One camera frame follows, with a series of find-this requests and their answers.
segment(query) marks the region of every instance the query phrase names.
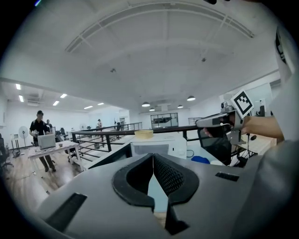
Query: white ceiling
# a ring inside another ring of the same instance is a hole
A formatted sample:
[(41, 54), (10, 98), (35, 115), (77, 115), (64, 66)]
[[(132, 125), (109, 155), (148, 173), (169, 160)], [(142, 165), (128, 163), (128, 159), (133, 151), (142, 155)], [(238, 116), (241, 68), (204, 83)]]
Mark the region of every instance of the white ceiling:
[(0, 76), (141, 112), (186, 108), (275, 70), (275, 26), (240, 0), (42, 0)]
[[(19, 105), (28, 105), (36, 107), (38, 110), (43, 109), (55, 109), (55, 110), (67, 110), (75, 112), (90, 112), (96, 109), (102, 109), (109, 105), (98, 105), (99, 102), (94, 102), (87, 99), (82, 99), (74, 96), (66, 96), (60, 98), (62, 93), (47, 91), (30, 86), (21, 85), (21, 90), (16, 89), (16, 85), (8, 82), (0, 82), (1, 87), (10, 102), (18, 103)], [(19, 95), (22, 95), (24, 102), (19, 99)], [(58, 105), (53, 106), (55, 101), (59, 101)], [(87, 106), (93, 106), (90, 109), (84, 109)]]

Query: ceiling light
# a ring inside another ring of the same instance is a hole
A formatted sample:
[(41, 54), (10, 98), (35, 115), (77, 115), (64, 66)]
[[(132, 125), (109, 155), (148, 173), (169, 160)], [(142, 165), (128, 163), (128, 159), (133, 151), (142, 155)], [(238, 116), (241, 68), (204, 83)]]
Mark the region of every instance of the ceiling light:
[(41, 1), (42, 1), (42, 0), (38, 0), (38, 1), (34, 4), (34, 6), (37, 6)]
[(142, 104), (142, 107), (149, 107), (150, 106), (150, 104), (148, 103), (148, 102), (144, 102), (143, 104)]
[(22, 96), (22, 95), (19, 95), (19, 98), (20, 98), (20, 101), (21, 101), (21, 102), (24, 102), (24, 99), (23, 99), (23, 96)]
[(188, 100), (188, 101), (194, 101), (194, 100), (195, 100), (195, 97), (191, 95), (191, 96), (188, 97), (187, 100)]

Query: white table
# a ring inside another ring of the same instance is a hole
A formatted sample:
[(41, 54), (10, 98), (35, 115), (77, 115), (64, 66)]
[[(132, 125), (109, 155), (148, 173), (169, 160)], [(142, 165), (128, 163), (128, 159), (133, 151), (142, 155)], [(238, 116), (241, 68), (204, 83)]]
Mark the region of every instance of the white table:
[[(249, 136), (249, 151), (251, 151), (251, 152), (257, 153), (258, 155), (263, 155), (264, 153), (266, 153), (266, 151), (269, 148), (276, 145), (276, 139), (274, 139), (274, 138), (269, 138), (269, 137), (265, 137), (265, 136), (256, 135), (256, 139), (251, 140), (250, 138), (253, 135), (254, 134), (251, 134)], [(248, 136), (247, 135), (242, 135), (242, 140), (244, 140), (246, 142), (246, 144), (240, 144), (238, 146), (247, 150)]]
[(50, 193), (50, 189), (47, 185), (45, 185), (44, 181), (42, 180), (42, 176), (39, 173), (39, 169), (38, 169), (38, 166), (37, 166), (37, 163), (36, 163), (36, 159), (39, 158), (39, 157), (44, 157), (46, 155), (59, 153), (59, 152), (65, 151), (65, 150), (67, 150), (69, 156), (71, 156), (71, 153), (70, 153), (71, 148), (75, 148), (76, 155), (77, 155), (77, 158), (79, 160), (81, 171), (84, 171), (82, 161), (81, 161), (81, 158), (80, 158), (80, 153), (79, 153), (79, 144), (77, 144), (77, 143), (74, 143), (74, 142), (71, 142), (71, 141), (62, 141), (62, 142), (56, 143), (56, 146), (52, 147), (52, 148), (46, 148), (46, 149), (40, 149), (40, 147), (31, 147), (31, 148), (29, 148), (28, 158), (31, 161), (33, 171), (36, 172), (36, 175), (38, 176), (38, 180), (40, 181), (40, 184), (43, 186), (43, 188), (45, 189), (45, 191), (47, 193)]

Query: laptop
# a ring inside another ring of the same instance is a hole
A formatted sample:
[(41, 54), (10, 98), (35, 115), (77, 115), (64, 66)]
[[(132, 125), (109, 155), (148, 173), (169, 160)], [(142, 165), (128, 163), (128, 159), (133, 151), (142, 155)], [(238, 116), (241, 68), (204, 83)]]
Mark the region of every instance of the laptop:
[(56, 147), (55, 135), (53, 134), (39, 135), (37, 141), (41, 149)]

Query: window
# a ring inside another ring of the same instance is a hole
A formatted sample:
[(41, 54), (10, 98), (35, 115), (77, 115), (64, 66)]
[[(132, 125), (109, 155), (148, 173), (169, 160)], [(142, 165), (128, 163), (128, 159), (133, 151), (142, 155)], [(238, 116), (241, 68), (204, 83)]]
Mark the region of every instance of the window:
[(178, 127), (178, 113), (153, 114), (150, 119), (152, 129)]

